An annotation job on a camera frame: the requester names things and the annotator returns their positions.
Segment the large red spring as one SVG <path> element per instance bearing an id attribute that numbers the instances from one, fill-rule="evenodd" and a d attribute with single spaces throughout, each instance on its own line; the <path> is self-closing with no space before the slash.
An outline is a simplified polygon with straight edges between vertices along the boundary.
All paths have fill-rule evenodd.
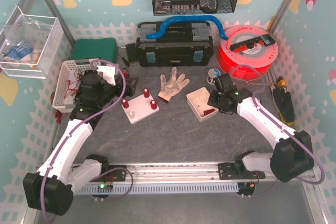
<path id="1" fill-rule="evenodd" d="M 121 102 L 122 102 L 122 106 L 123 106 L 124 109 L 129 108 L 129 103 L 128 103 L 127 99 L 122 99 Z"/>
<path id="2" fill-rule="evenodd" d="M 157 109 L 157 103 L 156 103 L 155 100 L 151 100 L 150 105 L 151 105 L 151 109 L 152 110 L 156 110 Z"/>
<path id="3" fill-rule="evenodd" d="M 143 95 L 145 98 L 148 98 L 150 96 L 150 92 L 148 88 L 144 88 L 143 89 Z"/>

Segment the white peg board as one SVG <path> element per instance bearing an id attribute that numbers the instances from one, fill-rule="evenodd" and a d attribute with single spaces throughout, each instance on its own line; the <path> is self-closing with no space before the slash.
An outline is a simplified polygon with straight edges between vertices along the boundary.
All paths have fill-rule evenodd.
<path id="1" fill-rule="evenodd" d="M 122 109 L 124 110 L 131 124 L 134 124 L 159 111 L 160 108 L 158 104 L 156 110 L 151 109 L 150 105 L 151 100 L 154 100 L 154 98 L 151 95 L 148 98 L 145 98 L 144 95 L 142 94 L 134 99 L 127 100 L 129 103 L 129 108 L 127 109 L 123 108 L 121 102 Z"/>

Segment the white knit glove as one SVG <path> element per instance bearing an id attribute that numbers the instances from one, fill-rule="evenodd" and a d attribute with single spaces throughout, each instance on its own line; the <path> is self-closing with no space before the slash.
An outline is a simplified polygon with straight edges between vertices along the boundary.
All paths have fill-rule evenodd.
<path id="1" fill-rule="evenodd" d="M 185 88 L 190 80 L 182 73 L 177 76 L 177 67 L 171 70 L 170 78 L 166 80 L 164 74 L 160 75 L 161 87 L 158 97 L 165 103 L 169 103 L 171 98 L 177 95 L 183 88 Z"/>

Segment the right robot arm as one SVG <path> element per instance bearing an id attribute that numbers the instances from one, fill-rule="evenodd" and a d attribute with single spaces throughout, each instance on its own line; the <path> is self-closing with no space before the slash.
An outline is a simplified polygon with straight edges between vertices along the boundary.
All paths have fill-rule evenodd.
<path id="1" fill-rule="evenodd" d="M 223 113 L 236 113 L 247 120 L 271 145 L 272 153 L 248 151 L 236 157 L 234 172 L 272 173 L 286 183 L 313 169 L 311 137 L 296 131 L 266 110 L 256 94 L 246 88 L 237 89 L 229 74 L 214 78 L 216 89 L 210 93 L 208 105 Z"/>

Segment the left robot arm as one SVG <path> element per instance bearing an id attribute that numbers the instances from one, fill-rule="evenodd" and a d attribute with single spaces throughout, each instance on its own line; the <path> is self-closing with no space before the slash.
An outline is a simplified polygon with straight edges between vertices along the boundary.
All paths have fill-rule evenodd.
<path id="1" fill-rule="evenodd" d="M 48 214 L 64 215 L 75 194 L 87 183 L 117 171 L 130 174 L 126 166 L 110 168 L 108 159 L 96 154 L 89 155 L 80 166 L 71 167 L 103 114 L 117 105 L 113 98 L 118 101 L 125 98 L 129 85 L 125 74 L 119 70 L 115 78 L 116 83 L 110 84 L 98 71 L 85 72 L 62 138 L 41 167 L 35 173 L 27 173 L 23 179 L 28 206 L 40 210 L 47 223 L 51 222 Z"/>

